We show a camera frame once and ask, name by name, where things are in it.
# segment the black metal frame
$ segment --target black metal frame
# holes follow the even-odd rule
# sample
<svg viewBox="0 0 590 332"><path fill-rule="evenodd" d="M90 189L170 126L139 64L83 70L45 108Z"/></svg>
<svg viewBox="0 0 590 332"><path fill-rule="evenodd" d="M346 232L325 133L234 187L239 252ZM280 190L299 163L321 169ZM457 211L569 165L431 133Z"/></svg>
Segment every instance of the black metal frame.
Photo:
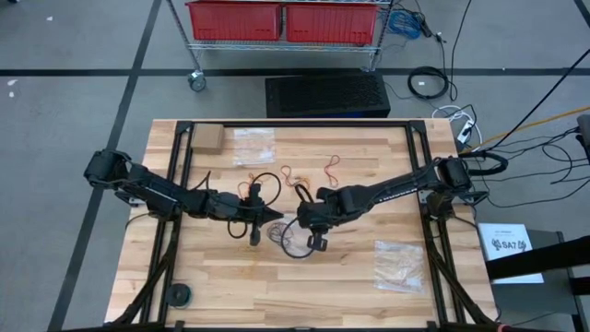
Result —
<svg viewBox="0 0 590 332"><path fill-rule="evenodd" d="M565 268L577 310L577 314L572 314L574 330L586 332L588 324L579 297L590 294L590 277L575 278L572 267L590 264L590 236L568 242L563 240L560 231L557 236L559 242L556 244L488 261L488 276L490 279L502 279Z"/></svg>
<svg viewBox="0 0 590 332"><path fill-rule="evenodd" d="M416 147L416 142L414 140L414 133L418 133L420 138L420 147L424 156L424 162L429 163L432 161L430 145L428 141L428 136L426 132L426 125L423 121L339 121L339 120L323 120L323 121L228 121L228 122L219 122L219 121L203 121L204 123L215 123L221 124L225 127L393 127L393 128L403 128L406 131L406 139L407 139L407 147L410 157L410 164L412 167L412 171L415 171L419 167L419 157ZM171 151L171 158L168 168L167 179L173 180L175 175L176 164L178 163L178 156L180 153L180 146L182 135L187 133L188 139L186 143L186 151L184 154L184 164L183 164L183 173L181 176L181 186L187 186L189 171L191 160L193 156L193 151L191 148L191 140L193 136L193 128L196 122L193 121L179 121L176 124L175 131L174 131L174 140L172 144L172 151ZM437 222L438 229L440 232L441 237L441 247L443 252L444 260L437 254L437 257L431 257L431 251L437 250L436 246L434 245L434 238L431 231L431 218L428 212L428 208L426 203L420 200L419 195L417 195L418 203L419 203L419 211L420 211L420 218L422 222L422 229L424 233L424 240L425 240L425 247L427 251L427 255L429 257L429 266L431 271L431 281L432 281L432 288L433 288L433 295L434 301L436 305L437 315L439 318L439 324L447 325L445 330L451 331L455 328L457 330L462 330L466 327L465 325L465 315L463 312L463 306L461 304L461 299L469 299L468 295L466 294L465 290L460 286L458 281L456 281L455 277L455 270L454 270L454 263L453 263L453 254L451 251L451 245L449 242L448 231L446 229L446 223L442 220ZM148 291L148 294L143 294L142 304L141 304L141 314L139 317L139 324L131 324L135 315L133 317L126 317L125 320L120 320L119 323L116 324L115 321L113 324L107 324L103 327L94 327L94 328L85 328L85 329L77 329L76 331L163 331L163 330L170 330L174 332L204 332L204 331L212 331L215 330L217 332L250 332L250 331L265 331L265 332L293 332L293 328L208 328L208 327L183 327L183 322L177 322L176 327L165 327L166 323L166 316L168 313L168 304L165 301L166 290L170 287L172 283L172 277L174 273L174 265L176 260L176 255L178 252L178 242L180 239L180 230L181 230L181 223L182 217L178 219L169 221L172 223L172 232L171 232L171 240L166 250L164 256L159 259L161 254L161 249L164 240L164 233L166 231L166 226L168 222L160 221L158 227L156 229L154 247L152 250L152 255L150 259L149 265L149 275L147 278L146 285L140 291L142 292ZM165 268L165 276L162 288L161 299L159 302L159 311L158 311L158 319L155 323L149 323L149 314L151 309L151 303L153 300L153 290L155 285L157 284L159 277L163 273L163 269ZM454 311L456 312L457 324L448 324L449 319L446 313L446 307L444 305L444 295L443 295L443 285L441 283L440 274L443 274L447 281L449 281L449 285L451 286L452 296L453 296L453 304L454 304ZM485 320L477 320L477 324L482 324L480 326L471 326L471 330L495 330L496 326L494 325L485 325L487 321ZM418 327L418 328L304 328L305 330L317 330L321 332L341 332L343 330L346 331L362 331L362 332L383 332L387 331L407 331L407 332L418 332L418 331L437 331L438 328L434 322L428 322L428 327Z"/></svg>

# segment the clear plastic bag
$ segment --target clear plastic bag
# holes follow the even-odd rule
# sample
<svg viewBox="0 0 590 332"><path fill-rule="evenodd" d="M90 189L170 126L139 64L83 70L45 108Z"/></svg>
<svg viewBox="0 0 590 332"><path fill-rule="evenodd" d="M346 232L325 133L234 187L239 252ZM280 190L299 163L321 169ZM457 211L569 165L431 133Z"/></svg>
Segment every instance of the clear plastic bag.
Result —
<svg viewBox="0 0 590 332"><path fill-rule="evenodd" d="M275 129L234 129L234 165L255 165L275 162Z"/></svg>
<svg viewBox="0 0 590 332"><path fill-rule="evenodd" d="M424 293L422 247L375 241L374 285L380 290Z"/></svg>
<svg viewBox="0 0 590 332"><path fill-rule="evenodd" d="M268 225L268 228L266 229L266 236L268 239L270 239L270 241L276 243L279 248L281 234L294 218L294 215L285 215L283 219L271 222ZM308 254L310 252L310 248L307 247L307 238L310 235L310 230L305 230L299 227L299 223L295 221L285 232L285 248L292 255L301 256Z"/></svg>

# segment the wire shelf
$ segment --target wire shelf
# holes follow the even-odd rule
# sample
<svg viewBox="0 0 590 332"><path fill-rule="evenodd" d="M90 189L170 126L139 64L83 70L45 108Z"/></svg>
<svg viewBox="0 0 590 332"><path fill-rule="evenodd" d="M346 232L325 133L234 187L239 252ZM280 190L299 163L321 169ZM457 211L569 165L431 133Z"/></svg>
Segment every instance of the wire shelf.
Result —
<svg viewBox="0 0 590 332"><path fill-rule="evenodd" d="M191 50L227 51L305 51L374 53L379 48L371 45L324 42L288 41L196 41L188 45Z"/></svg>

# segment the red plastic crate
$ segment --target red plastic crate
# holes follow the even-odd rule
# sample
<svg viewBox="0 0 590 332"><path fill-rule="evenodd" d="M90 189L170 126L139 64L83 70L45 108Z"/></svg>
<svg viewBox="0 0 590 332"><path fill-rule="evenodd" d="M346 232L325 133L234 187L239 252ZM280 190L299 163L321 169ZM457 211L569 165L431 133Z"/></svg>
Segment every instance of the red plastic crate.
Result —
<svg viewBox="0 0 590 332"><path fill-rule="evenodd" d="M277 41L280 5L197 1L186 4L198 41Z"/></svg>
<svg viewBox="0 0 590 332"><path fill-rule="evenodd" d="M374 5L287 5L287 40L371 44L377 9Z"/></svg>

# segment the robotic arm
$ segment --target robotic arm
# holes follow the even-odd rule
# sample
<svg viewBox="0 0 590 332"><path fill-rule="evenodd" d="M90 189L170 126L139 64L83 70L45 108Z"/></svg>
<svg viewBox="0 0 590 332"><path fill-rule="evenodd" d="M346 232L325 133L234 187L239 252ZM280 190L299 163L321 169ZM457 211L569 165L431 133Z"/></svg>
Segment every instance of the robotic arm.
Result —
<svg viewBox="0 0 590 332"><path fill-rule="evenodd" d="M143 200L149 214L158 219L174 220L185 212L193 218L251 224L250 245L260 242L262 225L283 217L282 213L265 205L259 196L260 184L252 184L245 199L232 193L198 189L198 186L189 190L133 163L120 151L104 149L95 152L84 177L93 187L114 190L115 195L127 204L131 198Z"/></svg>
<svg viewBox="0 0 590 332"><path fill-rule="evenodd" d="M501 162L500 167L484 171L487 174L504 171L508 163L504 158L489 153L485 156L479 154L477 157L492 158ZM351 185L337 190L320 188L316 198L323 202L313 202L306 189L297 186L296 190L301 199L297 209L299 224L301 228L312 231L307 246L313 250L325 251L327 240L323 235L333 227L358 219L377 204L417 191L430 191L426 196L426 203L429 212L436 217L452 213L451 202L456 196L465 201L471 200L475 205L486 198L488 193L469 191L472 187L469 175L477 175L473 172L478 171L469 171L461 159L435 159L415 172L379 184Z"/></svg>

